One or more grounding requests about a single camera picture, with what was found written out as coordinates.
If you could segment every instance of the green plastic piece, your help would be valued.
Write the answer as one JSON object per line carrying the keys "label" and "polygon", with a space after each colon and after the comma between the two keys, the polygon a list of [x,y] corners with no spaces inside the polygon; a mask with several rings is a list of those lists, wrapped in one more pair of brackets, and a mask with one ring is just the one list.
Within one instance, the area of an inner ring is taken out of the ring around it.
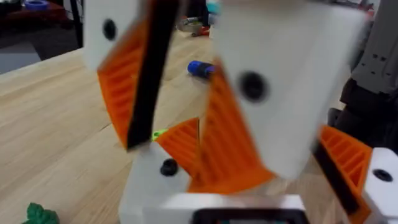
{"label": "green plastic piece", "polygon": [[59,224],[60,219],[55,211],[44,209],[43,206],[31,202],[27,207],[27,221],[23,224]]}
{"label": "green plastic piece", "polygon": [[161,129],[161,130],[155,131],[152,134],[152,141],[155,141],[157,139],[157,137],[159,137],[161,134],[165,133],[167,130],[168,129]]}

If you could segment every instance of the blue object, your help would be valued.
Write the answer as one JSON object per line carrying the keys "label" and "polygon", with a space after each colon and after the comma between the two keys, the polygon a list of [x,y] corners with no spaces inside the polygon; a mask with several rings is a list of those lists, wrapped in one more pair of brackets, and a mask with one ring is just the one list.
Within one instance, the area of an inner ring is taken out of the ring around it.
{"label": "blue object", "polygon": [[220,4],[218,4],[218,3],[207,3],[206,6],[207,6],[207,10],[210,13],[213,13],[213,14],[220,13]]}
{"label": "blue object", "polygon": [[214,65],[205,62],[191,61],[188,64],[188,72],[195,77],[200,77],[205,80],[210,78],[210,75],[215,72],[216,68]]}
{"label": "blue object", "polygon": [[44,0],[25,1],[25,8],[33,11],[46,10],[49,3]]}

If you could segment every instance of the blue marker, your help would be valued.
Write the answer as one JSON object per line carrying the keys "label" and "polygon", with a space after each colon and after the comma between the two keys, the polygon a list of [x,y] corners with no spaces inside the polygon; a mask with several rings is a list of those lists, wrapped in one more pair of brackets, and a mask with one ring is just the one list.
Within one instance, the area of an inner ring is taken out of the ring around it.
{"label": "blue marker", "polygon": [[214,73],[215,70],[216,67],[210,63],[191,61],[191,63],[188,64],[188,72],[190,72],[195,77],[199,77],[205,80],[209,80],[210,75]]}

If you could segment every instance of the black screw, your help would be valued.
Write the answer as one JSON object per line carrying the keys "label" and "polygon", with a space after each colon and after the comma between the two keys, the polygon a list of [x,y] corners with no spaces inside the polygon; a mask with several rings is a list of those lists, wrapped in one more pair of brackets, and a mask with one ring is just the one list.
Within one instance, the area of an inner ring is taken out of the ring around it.
{"label": "black screw", "polygon": [[375,175],[378,179],[381,179],[385,182],[392,182],[392,176],[385,170],[375,169],[373,170],[373,175]]}
{"label": "black screw", "polygon": [[116,28],[116,24],[111,19],[107,19],[104,22],[103,33],[108,40],[114,40],[118,29]]}
{"label": "black screw", "polygon": [[262,101],[268,91],[267,83],[256,72],[244,72],[240,80],[242,94],[251,102]]}
{"label": "black screw", "polygon": [[174,159],[166,159],[160,168],[160,173],[166,177],[174,176],[178,171],[178,164]]}

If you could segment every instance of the wooden table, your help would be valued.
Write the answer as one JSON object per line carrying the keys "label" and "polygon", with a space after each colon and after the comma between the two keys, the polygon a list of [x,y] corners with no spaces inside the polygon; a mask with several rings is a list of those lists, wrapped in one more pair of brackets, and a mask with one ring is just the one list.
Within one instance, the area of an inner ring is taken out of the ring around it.
{"label": "wooden table", "polygon": [[[174,36],[154,129],[203,115],[207,85],[187,75],[210,62],[211,41]],[[0,75],[0,222],[21,223],[29,202],[61,223],[118,223],[133,154],[109,122],[95,72],[77,50]],[[276,180],[270,194],[300,193],[312,223],[335,223],[336,201],[310,162],[299,180]]]}

